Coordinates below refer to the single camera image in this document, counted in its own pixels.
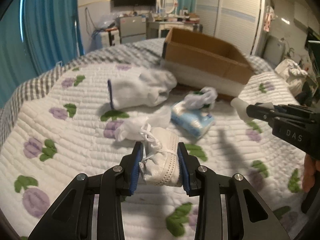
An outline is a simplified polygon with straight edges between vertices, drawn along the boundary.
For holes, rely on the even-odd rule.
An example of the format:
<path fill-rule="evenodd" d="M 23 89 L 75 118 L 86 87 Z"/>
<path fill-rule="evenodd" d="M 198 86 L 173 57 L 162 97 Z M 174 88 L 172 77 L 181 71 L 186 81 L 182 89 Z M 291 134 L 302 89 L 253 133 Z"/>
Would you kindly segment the right hand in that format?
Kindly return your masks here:
<path fill-rule="evenodd" d="M 320 171 L 319 160 L 313 160 L 310 155 L 306 154 L 304 159 L 304 174 L 302 181 L 302 188 L 304 192 L 309 192 L 314 186 L 316 171 Z"/>

